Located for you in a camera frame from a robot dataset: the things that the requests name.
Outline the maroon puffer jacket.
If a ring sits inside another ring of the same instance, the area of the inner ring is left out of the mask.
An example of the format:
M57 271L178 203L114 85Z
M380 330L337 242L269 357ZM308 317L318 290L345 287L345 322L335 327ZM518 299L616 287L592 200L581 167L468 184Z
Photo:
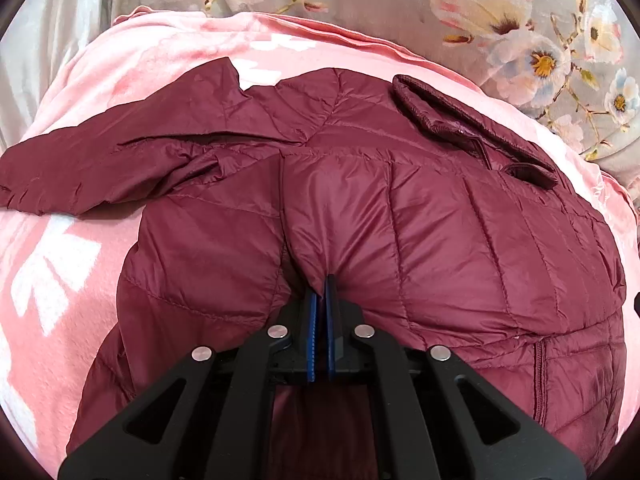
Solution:
M239 346L329 275L403 346L443 344L570 448L615 444L622 259L537 145L429 84L322 68L242 89L225 58L9 148L1 203L145 204L75 451L197 346Z

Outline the pink printed blanket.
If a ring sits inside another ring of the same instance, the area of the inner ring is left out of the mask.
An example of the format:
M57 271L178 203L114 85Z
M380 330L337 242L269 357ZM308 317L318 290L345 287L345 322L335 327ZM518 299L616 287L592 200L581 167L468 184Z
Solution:
M408 74L469 102L537 143L576 191L603 214L623 260L627 371L620 429L639 408L637 217L627 191L584 162L547 129L476 84L392 42L325 22L241 13L137 8L77 53L43 98L31 136L77 125L107 108L141 100L191 68L230 58L242 87L341 67L390 79ZM137 210L77 220L1 215L1 406L18 440L48 474L66 454L89 367L116 321L115 290L138 232Z

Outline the grey floral bed sheet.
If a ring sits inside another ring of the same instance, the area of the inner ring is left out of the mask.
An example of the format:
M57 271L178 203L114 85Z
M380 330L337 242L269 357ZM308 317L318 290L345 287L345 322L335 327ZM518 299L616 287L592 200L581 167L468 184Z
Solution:
M396 42L557 131L639 192L639 0L1 0L1 143L58 70L139 6L314 18Z

